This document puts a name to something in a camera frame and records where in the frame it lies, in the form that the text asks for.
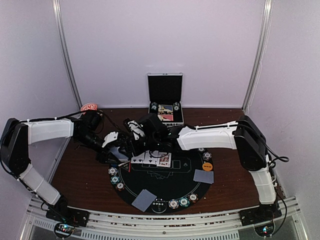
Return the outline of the orange chips seat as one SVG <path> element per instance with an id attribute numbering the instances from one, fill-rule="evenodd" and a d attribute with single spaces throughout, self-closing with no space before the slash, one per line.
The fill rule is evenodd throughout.
<path id="1" fill-rule="evenodd" d="M 118 191 L 123 191 L 125 189 L 125 184 L 123 182 L 118 182 L 115 186 Z"/>
<path id="2" fill-rule="evenodd" d="M 189 196 L 188 196 L 188 199 L 191 203 L 196 203 L 198 200 L 199 200 L 199 197 L 196 193 L 191 193 Z"/>

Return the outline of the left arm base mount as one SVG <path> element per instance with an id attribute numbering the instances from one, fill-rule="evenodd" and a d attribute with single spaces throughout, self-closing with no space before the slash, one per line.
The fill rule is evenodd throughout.
<path id="1" fill-rule="evenodd" d="M 76 227 L 87 226 L 90 213 L 86 210 L 68 207 L 68 200 L 64 195 L 59 195 L 55 204 L 50 204 L 41 196 L 39 198 L 48 207 L 46 218 Z"/>

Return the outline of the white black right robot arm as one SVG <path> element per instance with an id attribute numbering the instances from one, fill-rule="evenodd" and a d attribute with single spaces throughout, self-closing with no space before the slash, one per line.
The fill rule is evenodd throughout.
<path id="1" fill-rule="evenodd" d="M 288 162 L 289 158 L 278 156 L 268 147 L 265 136 L 248 116 L 216 125 L 167 127 L 150 113 L 138 121 L 127 120 L 124 125 L 130 136 L 125 138 L 119 152 L 149 165 L 156 162 L 159 167 L 168 168 L 173 155 L 193 150 L 236 150 L 241 166 L 251 174 L 258 192 L 261 206 L 256 216 L 266 221 L 276 212 L 276 185 L 271 169 L 277 160 Z"/>

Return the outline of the clear round dealer button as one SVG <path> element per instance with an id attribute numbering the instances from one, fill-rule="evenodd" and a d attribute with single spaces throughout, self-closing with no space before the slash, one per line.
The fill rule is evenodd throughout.
<path id="1" fill-rule="evenodd" d="M 162 214 L 167 210 L 168 203 L 162 198 L 156 198 L 151 204 L 151 210 L 156 214 Z"/>

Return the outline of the blue card seat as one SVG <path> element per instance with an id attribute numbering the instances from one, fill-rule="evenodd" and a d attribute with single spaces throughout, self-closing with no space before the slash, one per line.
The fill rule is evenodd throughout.
<path id="1" fill-rule="evenodd" d="M 157 196 L 147 189 L 143 189 L 132 202 L 132 206 L 138 210 L 145 212 L 148 207 L 153 203 Z"/>
<path id="2" fill-rule="evenodd" d="M 213 184 L 214 172 L 196 169 L 193 175 L 193 181 L 199 183 Z"/>

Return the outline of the orange chips front seat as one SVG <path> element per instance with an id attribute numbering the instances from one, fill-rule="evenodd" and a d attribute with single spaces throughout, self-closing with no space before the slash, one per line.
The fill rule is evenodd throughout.
<path id="1" fill-rule="evenodd" d="M 196 203 L 198 200 L 199 200 L 199 197 L 196 193 L 191 193 L 189 196 L 188 196 L 188 199 L 191 203 Z"/>

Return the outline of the green chips front seat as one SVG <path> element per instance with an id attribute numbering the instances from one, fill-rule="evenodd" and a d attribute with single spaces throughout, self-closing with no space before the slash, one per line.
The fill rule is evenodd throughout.
<path id="1" fill-rule="evenodd" d="M 181 207 L 187 208 L 190 205 L 190 200 L 187 197 L 182 197 L 178 200 Z"/>

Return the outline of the red black triangle marker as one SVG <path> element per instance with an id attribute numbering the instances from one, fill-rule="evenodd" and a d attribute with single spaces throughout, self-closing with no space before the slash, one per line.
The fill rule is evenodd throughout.
<path id="1" fill-rule="evenodd" d="M 127 161 L 127 162 L 123 162 L 121 164 L 118 165 L 119 169 L 123 169 L 126 170 L 127 172 L 131 172 L 131 161 Z"/>

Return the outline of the blue white chips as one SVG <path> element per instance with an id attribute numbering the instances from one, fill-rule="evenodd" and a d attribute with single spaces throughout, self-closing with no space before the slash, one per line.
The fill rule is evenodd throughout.
<path id="1" fill-rule="evenodd" d="M 204 152 L 202 155 L 202 158 L 204 161 L 211 161 L 212 160 L 212 154 L 210 152 Z"/>
<path id="2" fill-rule="evenodd" d="M 116 176 L 118 174 L 118 169 L 116 167 L 110 167 L 108 169 L 108 174 L 110 176 Z"/>
<path id="3" fill-rule="evenodd" d="M 168 206 L 171 208 L 171 209 L 177 209 L 179 207 L 179 201 L 176 200 L 176 199 L 171 199 L 169 202 L 168 202 Z"/>

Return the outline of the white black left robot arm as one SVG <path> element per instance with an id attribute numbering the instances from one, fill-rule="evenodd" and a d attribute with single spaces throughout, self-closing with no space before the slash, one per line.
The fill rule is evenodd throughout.
<path id="1" fill-rule="evenodd" d="M 18 120 L 9 118 L 0 138 L 0 162 L 4 169 L 52 208 L 52 213 L 61 222 L 72 218 L 66 207 L 66 198 L 43 176 L 44 170 L 37 168 L 43 158 L 46 166 L 57 160 L 54 153 L 58 145 L 75 139 L 93 150 L 102 163 L 122 163 L 128 159 L 116 146 L 121 133 L 114 131 L 100 137 L 95 130 L 102 120 L 98 110 L 83 110 L 60 117 Z"/>

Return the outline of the grey blue card deck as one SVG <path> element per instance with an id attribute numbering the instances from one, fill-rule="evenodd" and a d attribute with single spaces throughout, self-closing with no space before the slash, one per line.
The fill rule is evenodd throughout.
<path id="1" fill-rule="evenodd" d="M 112 153 L 120 163 L 124 163 L 129 160 L 129 158 L 126 155 L 119 152 L 119 147 L 112 147 L 110 148 L 109 152 Z"/>

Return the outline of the blue card front seat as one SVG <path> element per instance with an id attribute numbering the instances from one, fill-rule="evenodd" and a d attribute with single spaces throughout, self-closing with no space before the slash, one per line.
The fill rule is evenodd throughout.
<path id="1" fill-rule="evenodd" d="M 132 206 L 138 210 L 145 212 L 148 207 L 153 203 L 157 196 L 147 189 L 143 189 L 132 202 Z"/>

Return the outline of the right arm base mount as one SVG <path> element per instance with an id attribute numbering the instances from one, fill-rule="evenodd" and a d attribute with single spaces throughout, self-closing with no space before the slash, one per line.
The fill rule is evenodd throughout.
<path id="1" fill-rule="evenodd" d="M 260 204 L 257 207 L 240 210 L 238 214 L 242 226 L 267 222 L 282 216 L 276 200 L 272 204 Z"/>

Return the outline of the blue white chips front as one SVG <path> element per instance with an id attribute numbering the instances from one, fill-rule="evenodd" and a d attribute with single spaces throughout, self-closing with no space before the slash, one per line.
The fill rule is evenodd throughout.
<path id="1" fill-rule="evenodd" d="M 176 199 L 171 199 L 169 202 L 168 202 L 168 206 L 171 208 L 171 209 L 177 209 L 179 207 L 179 201 L 176 200 Z"/>

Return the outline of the orange big blind button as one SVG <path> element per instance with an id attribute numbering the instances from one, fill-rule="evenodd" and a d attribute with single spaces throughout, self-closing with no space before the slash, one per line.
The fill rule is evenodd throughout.
<path id="1" fill-rule="evenodd" d="M 210 163 L 210 162 L 204 162 L 204 163 L 202 164 L 202 169 L 203 169 L 204 171 L 207 171 L 207 172 L 212 171 L 212 170 L 213 170 L 213 164 Z"/>

